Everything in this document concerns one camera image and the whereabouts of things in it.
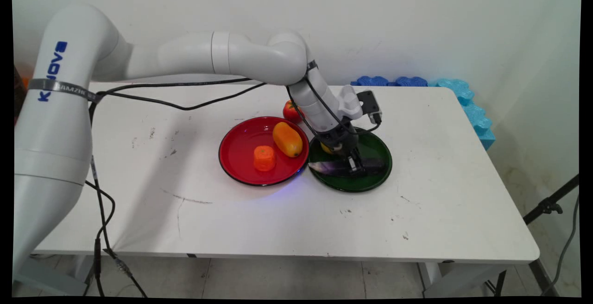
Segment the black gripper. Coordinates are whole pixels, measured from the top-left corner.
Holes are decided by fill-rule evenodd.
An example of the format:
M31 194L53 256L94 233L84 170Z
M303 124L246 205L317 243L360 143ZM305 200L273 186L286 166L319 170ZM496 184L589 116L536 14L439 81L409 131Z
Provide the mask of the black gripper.
M357 131L350 122L337 125L334 129L326 132L318 132L321 148L330 155L347 157L350 175L357 175L359 172L367 173L365 158L358 147Z

